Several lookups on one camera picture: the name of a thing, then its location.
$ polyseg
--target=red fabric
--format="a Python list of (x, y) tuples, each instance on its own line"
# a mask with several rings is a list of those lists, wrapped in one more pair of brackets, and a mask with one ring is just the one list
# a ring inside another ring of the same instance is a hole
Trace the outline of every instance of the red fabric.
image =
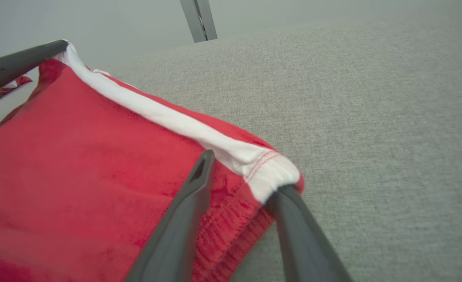
[[(104, 98), (56, 60), (40, 74), (29, 101), (0, 127), (0, 281), (119, 282), (204, 148)], [(272, 221), (243, 178), (217, 161), (192, 281), (229, 280)]]
[(18, 88), (20, 86), (23, 86), (23, 85), (25, 85), (25, 84), (27, 84), (29, 82), (32, 82), (32, 79), (30, 79), (29, 77), (27, 77), (25, 75), (22, 75), (21, 77), (15, 79), (14, 82), (16, 83), (16, 87), (13, 87), (13, 88), (3, 87), (3, 88), (0, 89), (0, 98), (5, 96), (6, 94), (10, 93), (11, 91), (15, 90), (16, 88)]

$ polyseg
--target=cloth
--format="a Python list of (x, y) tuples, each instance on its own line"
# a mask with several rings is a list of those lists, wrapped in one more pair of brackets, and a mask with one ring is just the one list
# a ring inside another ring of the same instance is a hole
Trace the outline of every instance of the cloth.
[(72, 45), (0, 126), (0, 281), (121, 281), (199, 155), (215, 152), (192, 281), (227, 281), (299, 170), (265, 141), (92, 72)]
[(15, 79), (14, 81), (10, 82), (5, 87), (0, 89), (0, 98), (3, 98), (3, 96), (9, 94), (11, 91), (29, 82), (32, 82), (32, 79), (30, 79), (30, 77), (28, 76), (22, 75), (21, 77)]

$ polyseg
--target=gray carpet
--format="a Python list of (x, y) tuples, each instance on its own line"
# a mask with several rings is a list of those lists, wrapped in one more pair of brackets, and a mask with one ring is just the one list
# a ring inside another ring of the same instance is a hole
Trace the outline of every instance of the gray carpet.
[[(198, 43), (111, 73), (290, 157), (355, 281), (462, 282), (462, 1)], [(273, 228), (233, 281), (283, 281)]]

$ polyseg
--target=gray wall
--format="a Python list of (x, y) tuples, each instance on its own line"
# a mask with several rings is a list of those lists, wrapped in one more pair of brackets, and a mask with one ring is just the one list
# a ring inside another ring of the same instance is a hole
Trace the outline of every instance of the gray wall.
[(194, 43), (179, 0), (0, 0), (0, 56), (55, 39), (92, 69)]

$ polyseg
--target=white trim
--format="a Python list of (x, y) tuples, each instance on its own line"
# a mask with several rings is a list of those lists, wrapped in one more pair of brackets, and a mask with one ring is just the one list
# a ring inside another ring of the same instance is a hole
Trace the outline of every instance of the white trim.
[[(300, 178), (300, 172), (295, 165), (280, 154), (260, 164), (261, 157), (274, 152), (273, 150), (232, 139), (191, 116), (130, 91), (100, 73), (88, 70), (71, 43), (66, 52), (55, 58), (70, 66), (84, 83), (106, 98), (177, 134), (198, 141), (205, 149), (213, 150), (220, 163), (245, 178), (252, 194), (261, 203), (265, 203), (279, 186), (296, 183)], [(247, 179), (252, 169), (256, 171)]]
[(111, 75), (109, 74), (109, 72), (107, 72), (107, 71), (103, 71), (103, 70), (99, 70), (99, 69), (94, 69), (94, 70), (93, 70), (93, 72), (98, 72), (98, 73), (102, 73), (102, 74), (105, 74), (105, 75), (111, 76)]
[(18, 84), (16, 83), (15, 80), (3, 86), (3, 88), (17, 88), (17, 87), (18, 87)]

